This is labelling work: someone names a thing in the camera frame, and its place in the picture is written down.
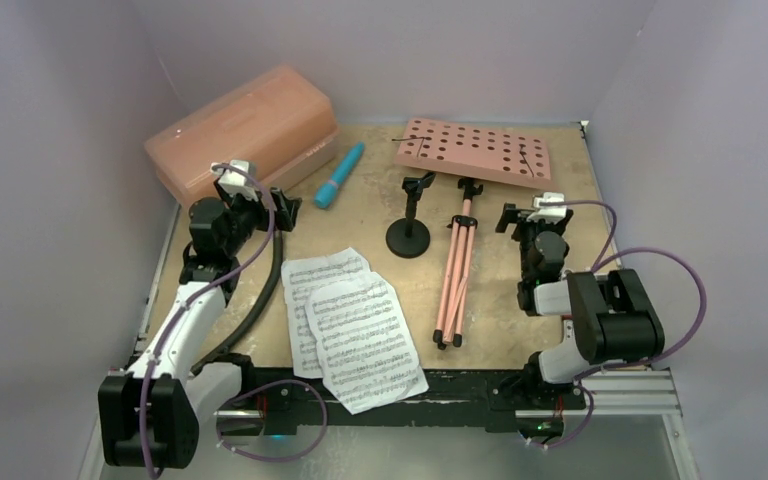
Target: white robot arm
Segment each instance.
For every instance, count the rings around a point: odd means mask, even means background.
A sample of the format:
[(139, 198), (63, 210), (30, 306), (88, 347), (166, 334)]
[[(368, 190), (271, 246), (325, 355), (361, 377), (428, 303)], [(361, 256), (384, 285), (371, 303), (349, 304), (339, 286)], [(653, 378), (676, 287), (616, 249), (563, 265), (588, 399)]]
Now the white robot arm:
[[(231, 165), (247, 173), (253, 170), (248, 162)], [(109, 465), (144, 466), (144, 452), (149, 452), (154, 465), (186, 467), (195, 454), (200, 424), (253, 382), (254, 367), (239, 354), (214, 358), (195, 376), (190, 371), (237, 287), (237, 253), (255, 229), (267, 229), (269, 218), (263, 199), (242, 175), (225, 171), (214, 185), (219, 198), (203, 198), (190, 207), (192, 243), (184, 251), (180, 286), (161, 333), (130, 367), (109, 375), (99, 388), (102, 444)], [(292, 231), (301, 200), (288, 199), (279, 189), (269, 193), (275, 228)], [(148, 397), (140, 401), (147, 377)], [(141, 411), (148, 445), (140, 439)]]
[(569, 252), (563, 234), (573, 211), (541, 206), (558, 202), (563, 195), (547, 193), (534, 199), (534, 209), (505, 204), (496, 226), (502, 233), (508, 224), (516, 225), (512, 237), (520, 244), (520, 308), (529, 316), (570, 317), (564, 320), (561, 344), (535, 353), (524, 367), (527, 388), (568, 385), (594, 366), (652, 358), (664, 348), (661, 323), (634, 270), (561, 278)]

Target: white wall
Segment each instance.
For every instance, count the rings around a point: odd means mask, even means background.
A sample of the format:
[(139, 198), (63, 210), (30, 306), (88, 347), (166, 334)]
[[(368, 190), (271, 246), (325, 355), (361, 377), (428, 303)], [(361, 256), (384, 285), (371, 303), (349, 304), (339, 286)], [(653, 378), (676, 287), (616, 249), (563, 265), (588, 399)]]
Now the white wall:
[[(706, 281), (706, 323), (669, 361), (703, 478), (768, 478), (768, 1), (658, 2), (588, 141), (618, 244), (674, 250)], [(674, 340), (691, 282), (629, 264)]]
[(289, 63), (344, 121), (590, 118), (654, 0), (134, 0), (194, 109)]
[(0, 479), (77, 475), (172, 211), (141, 142), (182, 114), (130, 3), (0, 1)]

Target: sheet music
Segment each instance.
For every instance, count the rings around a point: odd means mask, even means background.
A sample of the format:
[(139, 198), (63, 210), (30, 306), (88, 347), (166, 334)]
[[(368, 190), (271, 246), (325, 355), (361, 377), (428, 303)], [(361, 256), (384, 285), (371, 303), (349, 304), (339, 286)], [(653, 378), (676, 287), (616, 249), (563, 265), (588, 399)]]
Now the sheet music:
[(316, 339), (308, 328), (305, 304), (319, 287), (369, 272), (369, 262), (353, 248), (324, 257), (289, 260), (281, 266), (284, 303), (293, 354), (293, 373), (302, 378), (322, 378), (316, 356)]
[(319, 288), (305, 309), (322, 383), (350, 413), (428, 390), (396, 290), (377, 273)]

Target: wooden table surface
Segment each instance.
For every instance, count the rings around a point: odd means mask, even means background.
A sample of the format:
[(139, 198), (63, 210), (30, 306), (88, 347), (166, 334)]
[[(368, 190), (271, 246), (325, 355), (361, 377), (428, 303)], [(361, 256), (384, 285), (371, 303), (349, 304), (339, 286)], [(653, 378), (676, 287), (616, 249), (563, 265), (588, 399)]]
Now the wooden table surface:
[[(518, 369), (529, 355), (557, 345), (561, 340), (558, 317), (527, 317), (517, 308), (516, 284), (520, 278), (519, 248), (507, 234), (494, 233), (505, 202), (529, 207), (536, 190), (485, 183), (484, 194), (476, 197), (472, 216), (479, 225), (475, 236), (472, 269), (464, 316), (461, 348), (437, 349), (431, 335), (437, 319), (442, 278), (449, 251), (451, 231), (446, 228), (452, 215), (460, 214), (462, 191), (457, 177), (438, 174), (433, 186), (423, 193), (417, 218), (431, 232), (431, 246), (419, 258), (406, 260), (390, 253), (384, 242), (387, 227), (404, 216), (406, 195), (402, 177), (423, 172), (393, 164), (396, 143), (404, 126), (341, 127), (337, 158), (290, 189), (289, 196), (301, 197), (303, 204), (295, 230), (285, 234), (285, 259), (329, 255), (353, 247), (369, 260), (373, 271), (389, 281), (399, 296), (414, 344), (424, 368)], [(557, 191), (568, 200), (598, 199), (587, 147), (578, 126), (512, 127), (512, 134), (533, 135), (548, 145), (552, 176)], [(340, 190), (329, 210), (313, 204), (313, 195), (334, 171), (343, 155), (358, 141), (366, 151)], [(579, 206), (564, 238), (570, 245), (566, 268), (589, 268), (608, 234), (605, 216), (598, 207)], [(247, 258), (263, 240), (256, 232), (239, 258)], [(189, 242), (186, 215), (180, 215), (161, 274), (157, 298), (151, 313), (150, 335), (154, 335), (169, 312), (178, 275), (181, 252)], [(225, 314), (214, 325), (202, 346), (199, 358), (225, 338), (245, 317), (269, 273), (272, 248), (267, 247), (240, 278), (237, 291)], [(236, 352), (251, 355), (258, 367), (291, 367), (287, 333), (287, 308), (279, 285), (263, 316)]]

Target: blue highlighter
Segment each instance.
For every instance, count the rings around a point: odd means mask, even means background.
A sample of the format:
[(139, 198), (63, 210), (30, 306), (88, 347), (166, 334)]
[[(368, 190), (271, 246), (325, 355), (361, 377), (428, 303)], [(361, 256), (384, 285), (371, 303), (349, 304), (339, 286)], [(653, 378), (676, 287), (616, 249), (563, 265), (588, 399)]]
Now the blue highlighter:
[(337, 196), (337, 190), (340, 185), (346, 181), (346, 177), (352, 172), (352, 169), (357, 165), (357, 161), (360, 160), (363, 155), (363, 142), (358, 142), (357, 145), (349, 150), (340, 165), (337, 165), (337, 170), (334, 170), (334, 174), (331, 178), (325, 182), (325, 185), (319, 187), (316, 195), (313, 197), (313, 203), (319, 208), (328, 208), (334, 198)]

